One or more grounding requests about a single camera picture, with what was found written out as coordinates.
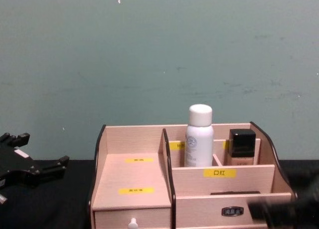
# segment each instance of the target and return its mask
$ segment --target wooden compartment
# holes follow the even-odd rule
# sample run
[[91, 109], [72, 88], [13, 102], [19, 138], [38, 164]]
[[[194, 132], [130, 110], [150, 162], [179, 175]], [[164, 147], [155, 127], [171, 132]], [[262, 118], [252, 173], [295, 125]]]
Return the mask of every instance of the wooden compartment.
[[[213, 124], [214, 147], [218, 150], [214, 151], [214, 166], [205, 168], [183, 167], [180, 144], [186, 127], [102, 128], [89, 202], [93, 229], [126, 229], [131, 218], [136, 218], [139, 229], [267, 228], [265, 222], [251, 219], [247, 203], [294, 199], [270, 138], [254, 123]], [[232, 128], [251, 128], [256, 132], [256, 165], [223, 166]], [[260, 194], [218, 195], [228, 191]], [[243, 207], [244, 214], [222, 216], [221, 209], [229, 206]]]

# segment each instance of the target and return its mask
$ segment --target black cap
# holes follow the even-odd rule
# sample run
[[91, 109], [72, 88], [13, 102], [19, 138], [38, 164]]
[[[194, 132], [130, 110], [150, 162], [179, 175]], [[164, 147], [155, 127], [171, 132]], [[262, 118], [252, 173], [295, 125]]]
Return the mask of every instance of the black cap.
[[250, 158], [255, 155], [256, 133], [251, 129], [230, 129], [229, 154], [232, 158]]

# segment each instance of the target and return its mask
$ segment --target yellow label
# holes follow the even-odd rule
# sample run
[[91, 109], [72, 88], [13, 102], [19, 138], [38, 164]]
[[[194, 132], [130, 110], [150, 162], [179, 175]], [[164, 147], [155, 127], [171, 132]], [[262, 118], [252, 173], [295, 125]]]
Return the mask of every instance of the yellow label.
[[236, 169], [204, 169], [205, 178], [235, 178]]
[[169, 149], [171, 150], [185, 149], [185, 142], [181, 142], [181, 141], [169, 142]]
[[140, 193], [153, 193], [154, 188], [121, 188], [119, 194], [140, 194]]
[[153, 162], [153, 158], [126, 158], [126, 163], [142, 163], [142, 162]]
[[226, 141], [223, 142], [223, 148], [224, 149], [228, 149], [228, 147], [229, 147], [229, 141], [226, 140]]

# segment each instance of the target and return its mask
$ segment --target black table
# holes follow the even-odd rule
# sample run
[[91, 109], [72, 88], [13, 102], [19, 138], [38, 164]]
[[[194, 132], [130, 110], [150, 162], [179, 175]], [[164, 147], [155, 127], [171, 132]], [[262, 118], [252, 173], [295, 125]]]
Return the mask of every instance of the black table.
[[[294, 182], [290, 172], [319, 168], [319, 160], [281, 160], [280, 164], [300, 192], [304, 185]], [[0, 206], [0, 229], [88, 229], [88, 200], [94, 175], [93, 160], [71, 160], [62, 180], [36, 188], [12, 186], [0, 191], [8, 198]], [[301, 229], [316, 229], [305, 225]]]

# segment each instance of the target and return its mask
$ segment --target drawer handle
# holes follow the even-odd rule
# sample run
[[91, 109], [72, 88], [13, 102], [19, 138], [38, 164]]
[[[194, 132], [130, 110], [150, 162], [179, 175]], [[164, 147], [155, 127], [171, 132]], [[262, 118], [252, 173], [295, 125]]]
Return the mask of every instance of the drawer handle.
[[128, 225], [128, 229], [139, 229], [139, 225], [136, 223], [136, 219], [132, 218]]

